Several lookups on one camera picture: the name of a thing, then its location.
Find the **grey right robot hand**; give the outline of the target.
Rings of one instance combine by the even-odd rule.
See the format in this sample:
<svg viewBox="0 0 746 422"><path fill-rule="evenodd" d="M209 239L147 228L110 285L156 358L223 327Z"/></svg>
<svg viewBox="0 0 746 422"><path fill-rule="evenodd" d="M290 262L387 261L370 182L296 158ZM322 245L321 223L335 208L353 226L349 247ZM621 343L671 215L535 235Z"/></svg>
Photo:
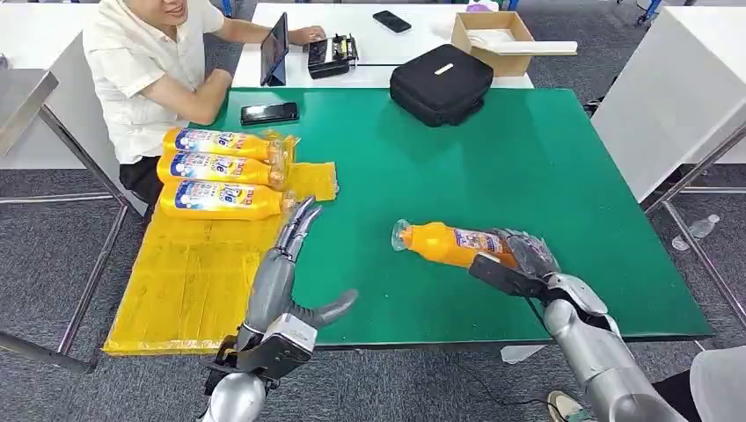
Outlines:
<svg viewBox="0 0 746 422"><path fill-rule="evenodd" d="M513 229L493 229L490 234L506 244L504 250L515 263L479 252L468 273L505 295L543 298L548 290L548 277L560 271L545 240Z"/></svg>

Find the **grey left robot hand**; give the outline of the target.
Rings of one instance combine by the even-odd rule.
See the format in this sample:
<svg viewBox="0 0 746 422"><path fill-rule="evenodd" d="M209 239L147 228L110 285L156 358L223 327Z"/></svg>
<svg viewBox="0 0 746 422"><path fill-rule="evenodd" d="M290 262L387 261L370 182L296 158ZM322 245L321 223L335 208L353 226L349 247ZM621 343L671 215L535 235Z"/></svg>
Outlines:
<svg viewBox="0 0 746 422"><path fill-rule="evenodd" d="M262 335L284 313L320 329L342 317L355 304L358 292L354 289L343 292L336 301L316 309L299 305L293 297L296 262L310 226L321 211L322 207L312 195L290 213L255 273L245 318L238 329L240 335Z"/></svg>

